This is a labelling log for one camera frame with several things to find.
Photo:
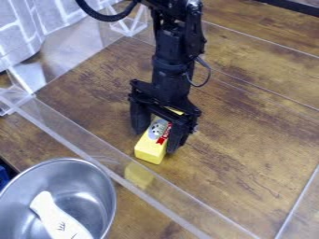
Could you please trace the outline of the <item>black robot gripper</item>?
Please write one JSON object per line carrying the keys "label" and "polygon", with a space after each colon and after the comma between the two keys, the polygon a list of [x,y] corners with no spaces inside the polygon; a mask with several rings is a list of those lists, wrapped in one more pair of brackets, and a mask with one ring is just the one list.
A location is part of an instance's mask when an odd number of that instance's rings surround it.
{"label": "black robot gripper", "polygon": [[132,79],[128,94],[130,126],[136,134],[141,134],[149,126],[150,115],[154,114],[172,124],[165,151],[174,153],[193,133],[200,110],[188,98],[193,86],[192,76],[195,62],[170,64],[154,57],[153,72],[149,82]]}

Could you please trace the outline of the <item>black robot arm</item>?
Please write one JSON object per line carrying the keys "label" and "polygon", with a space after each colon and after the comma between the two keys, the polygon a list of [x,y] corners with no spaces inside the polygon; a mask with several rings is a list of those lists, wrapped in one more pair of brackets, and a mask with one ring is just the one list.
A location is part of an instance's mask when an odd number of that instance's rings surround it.
{"label": "black robot arm", "polygon": [[141,133],[158,116],[172,126],[166,151],[174,152],[197,126],[199,108],[188,99],[195,64],[204,53],[200,0],[138,0],[148,6],[153,20],[156,51],[152,56],[152,80],[133,79],[128,94],[130,125]]}

